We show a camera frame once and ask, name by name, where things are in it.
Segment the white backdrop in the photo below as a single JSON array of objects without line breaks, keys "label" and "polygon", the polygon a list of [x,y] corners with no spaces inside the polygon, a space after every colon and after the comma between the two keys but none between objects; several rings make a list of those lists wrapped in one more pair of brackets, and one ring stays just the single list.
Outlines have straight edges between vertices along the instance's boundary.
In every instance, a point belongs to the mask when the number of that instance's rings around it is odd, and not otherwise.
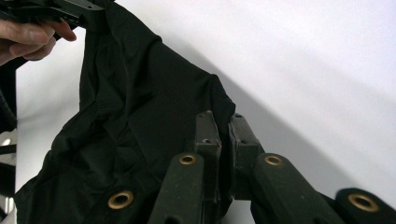
[{"label": "white backdrop", "polygon": [[[163,42],[219,75],[267,152],[318,191],[358,187],[396,207],[396,2],[120,0]],[[78,111],[84,31],[17,76],[17,189]],[[253,223],[233,203],[224,223]]]}]

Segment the wrinkled fabric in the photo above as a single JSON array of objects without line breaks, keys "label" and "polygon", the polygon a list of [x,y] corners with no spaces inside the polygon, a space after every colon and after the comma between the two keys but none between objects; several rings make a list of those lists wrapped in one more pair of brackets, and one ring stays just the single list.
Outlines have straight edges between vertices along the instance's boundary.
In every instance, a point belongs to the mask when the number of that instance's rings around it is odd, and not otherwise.
[{"label": "wrinkled fabric", "polygon": [[[79,112],[15,196],[19,224],[147,223],[170,160],[193,150],[195,117],[212,110],[227,141],[234,104],[219,78],[123,7],[108,4],[106,16],[108,33],[86,34]],[[134,201],[109,208],[123,190]]]}]

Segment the brass grommet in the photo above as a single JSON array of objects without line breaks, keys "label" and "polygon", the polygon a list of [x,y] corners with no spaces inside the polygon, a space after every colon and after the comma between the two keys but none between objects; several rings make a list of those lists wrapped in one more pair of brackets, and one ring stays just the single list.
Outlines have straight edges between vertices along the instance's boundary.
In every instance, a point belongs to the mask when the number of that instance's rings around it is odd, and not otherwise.
[{"label": "brass grommet", "polygon": [[125,190],[111,196],[107,204],[112,209],[121,209],[128,206],[133,200],[134,195],[132,192]]},{"label": "brass grommet", "polygon": [[373,199],[359,193],[349,194],[347,196],[349,201],[358,207],[359,209],[366,211],[366,212],[377,212],[379,210],[378,204],[376,204]]},{"label": "brass grommet", "polygon": [[180,161],[181,164],[183,165],[191,165],[194,164],[196,162],[196,158],[192,155],[185,155],[185,156],[181,156],[178,161]]},{"label": "brass grommet", "polygon": [[265,157],[265,161],[271,165],[280,165],[283,163],[282,159],[280,159],[278,156],[267,156]]}]

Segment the hand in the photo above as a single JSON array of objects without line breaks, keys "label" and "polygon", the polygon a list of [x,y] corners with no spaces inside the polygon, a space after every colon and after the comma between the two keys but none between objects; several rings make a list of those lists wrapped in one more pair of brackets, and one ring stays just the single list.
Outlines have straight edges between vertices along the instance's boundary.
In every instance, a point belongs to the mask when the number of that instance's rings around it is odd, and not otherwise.
[{"label": "hand", "polygon": [[0,65],[17,57],[26,60],[46,57],[55,46],[55,32],[68,41],[76,40],[65,21],[42,21],[38,25],[0,20]]}]

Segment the black fabric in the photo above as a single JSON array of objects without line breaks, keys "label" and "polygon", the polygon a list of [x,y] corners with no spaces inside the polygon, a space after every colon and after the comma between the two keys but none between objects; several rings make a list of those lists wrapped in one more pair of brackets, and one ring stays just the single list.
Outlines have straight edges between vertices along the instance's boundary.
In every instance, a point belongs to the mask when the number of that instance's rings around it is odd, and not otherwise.
[{"label": "black fabric", "polygon": [[[147,223],[170,160],[193,148],[196,115],[212,110],[227,142],[235,106],[219,78],[123,7],[108,3],[106,15],[110,33],[86,35],[79,112],[15,196],[19,224]],[[134,201],[109,208],[123,190]]]}]

